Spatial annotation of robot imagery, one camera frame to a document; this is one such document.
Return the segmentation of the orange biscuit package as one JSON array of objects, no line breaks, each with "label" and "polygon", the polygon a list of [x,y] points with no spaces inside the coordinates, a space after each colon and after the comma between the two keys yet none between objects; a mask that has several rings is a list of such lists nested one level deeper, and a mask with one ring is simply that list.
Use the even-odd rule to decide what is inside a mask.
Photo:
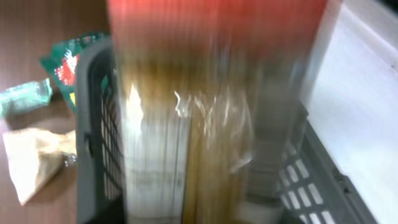
[{"label": "orange biscuit package", "polygon": [[327,1],[108,1],[128,223],[277,223]]}]

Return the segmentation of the green Nescafe coffee bag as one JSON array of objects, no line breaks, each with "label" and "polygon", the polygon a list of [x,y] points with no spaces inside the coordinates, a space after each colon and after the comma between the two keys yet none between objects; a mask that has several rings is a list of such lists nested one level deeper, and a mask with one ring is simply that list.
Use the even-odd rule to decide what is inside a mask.
[{"label": "green Nescafe coffee bag", "polygon": [[76,66],[82,51],[95,42],[109,37],[103,32],[92,32],[53,44],[51,52],[40,59],[41,66],[60,90],[63,99],[76,111]]}]

